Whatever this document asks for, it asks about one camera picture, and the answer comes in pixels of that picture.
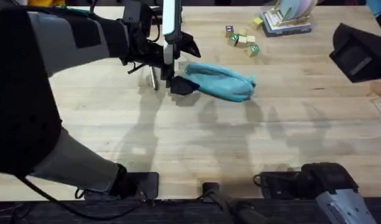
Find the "black cable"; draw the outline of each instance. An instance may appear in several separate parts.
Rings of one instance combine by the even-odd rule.
[[[16,177],[18,178],[21,182],[23,182],[23,184],[25,184],[26,186],[28,186],[30,189],[32,189],[33,191],[37,192],[39,195],[43,196],[44,198],[48,199],[49,201],[53,202],[54,204],[66,209],[68,212],[76,215],[76,216],[79,216],[79,217],[82,217],[82,218],[86,218],[86,219],[89,219],[89,220],[96,220],[96,221],[108,221],[108,220],[114,220],[116,218],[120,218],[120,217],[123,217],[135,210],[137,210],[138,208],[141,207],[141,204],[121,213],[121,214],[118,214],[118,215],[113,215],[113,216],[110,216],[110,217],[94,217],[94,216],[90,216],[90,215],[86,215],[86,214],[83,214],[77,210],[75,210],[74,208],[64,204],[63,202],[60,202],[58,201],[57,199],[53,198],[52,196],[50,196],[49,194],[45,193],[43,190],[41,190],[40,188],[38,188],[36,185],[34,185],[32,182],[30,182],[29,180],[27,180],[25,177]]]
[[[156,15],[156,13],[153,10],[152,10],[152,14],[153,14],[154,18],[157,20],[158,16]],[[158,36],[154,40],[150,40],[150,42],[152,42],[152,43],[156,43],[160,39],[160,24],[157,23],[156,26],[158,27]]]
[[[145,66],[145,64],[141,64],[141,65],[138,65],[137,67],[135,67],[135,62],[134,63],[134,68],[131,69],[130,71],[128,71],[128,74],[132,74],[133,72],[136,72],[138,69],[142,68],[143,66]]]
[[[25,204],[30,204],[29,205],[29,209],[27,209],[26,212],[23,213],[23,215],[19,215],[17,216],[17,212],[16,210],[18,208],[15,208],[13,211],[12,211],[12,215],[11,215],[11,218],[9,219],[9,224],[15,224],[16,221],[21,221],[21,220],[25,220],[27,223],[29,223],[29,221],[26,219],[26,217],[30,214],[30,212],[33,210],[33,208],[35,207],[35,202],[26,202]]]
[[[2,218],[11,218],[12,216],[10,216],[10,215],[3,215],[3,216],[0,216],[0,219],[2,219]]]
[[[19,205],[15,205],[15,206],[9,207],[9,208],[2,208],[2,209],[0,209],[0,212],[5,212],[5,211],[11,210],[11,209],[20,208],[20,207],[24,206],[24,204],[25,203],[22,203],[22,204],[19,204]]]
[[[98,0],[92,0],[91,6],[90,6],[90,13],[94,14],[93,11],[97,3],[98,3]]]

